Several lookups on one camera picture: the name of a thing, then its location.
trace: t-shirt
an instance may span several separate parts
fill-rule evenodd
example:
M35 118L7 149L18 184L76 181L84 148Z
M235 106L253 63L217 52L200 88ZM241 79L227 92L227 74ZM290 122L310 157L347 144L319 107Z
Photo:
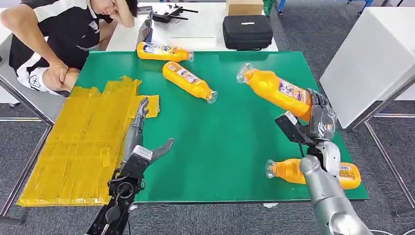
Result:
M109 16L95 14L90 0L22 0L22 4L33 9L47 44L58 58L79 70L99 43L99 19L112 22ZM21 78L28 78L35 68L49 67L14 35L9 64Z

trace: orange plastic bottle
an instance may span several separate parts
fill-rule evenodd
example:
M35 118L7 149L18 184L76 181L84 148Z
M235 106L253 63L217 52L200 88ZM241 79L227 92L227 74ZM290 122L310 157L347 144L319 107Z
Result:
M218 97L218 92L212 91L204 80L176 62L170 61L163 66L163 76L193 96L205 99L209 104L214 103Z
M265 166L268 178L279 177L287 182L305 185L305 178L300 171L301 159L288 159L283 162L268 160ZM340 163L339 181L343 189L353 189L360 185L360 173L351 163Z
M141 42L137 46L137 55L143 60L167 60L180 62L193 61L194 53L182 47Z
M311 97L306 90L279 78L272 71L254 69L251 64L244 64L236 78L238 82L248 84L258 96L304 121L310 120Z

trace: green table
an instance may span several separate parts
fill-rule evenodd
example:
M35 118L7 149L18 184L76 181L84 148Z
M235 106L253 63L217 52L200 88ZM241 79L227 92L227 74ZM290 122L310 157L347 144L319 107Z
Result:
M144 146L152 149L175 138L171 151L145 172L137 202L217 203L309 201L305 185L265 176L268 159L300 158L274 119L284 110L236 82L243 63L303 88L318 89L301 52L196 52L181 64L219 92L214 104L197 99L161 73L164 61L140 60L134 52L91 53L76 83L104 89L122 75L142 80L140 94L159 94L161 111L144 123ZM333 138L342 162L351 158L339 134ZM364 184L346 190L352 200L368 199Z

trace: cardboard sheet covered in tape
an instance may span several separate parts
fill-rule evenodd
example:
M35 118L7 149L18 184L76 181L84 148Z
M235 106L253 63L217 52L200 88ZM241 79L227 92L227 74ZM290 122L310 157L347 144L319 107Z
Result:
M20 206L102 205L107 181L121 159L122 141L139 101L140 81L122 77L98 89L75 87L66 100L17 204ZM149 113L159 96L149 96Z

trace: man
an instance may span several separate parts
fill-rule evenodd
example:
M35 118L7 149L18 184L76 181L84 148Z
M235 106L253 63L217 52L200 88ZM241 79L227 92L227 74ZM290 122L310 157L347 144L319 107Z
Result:
M116 24L133 27L136 16L137 0L22 0L0 17L14 34L18 81L67 97L89 51L105 50Z

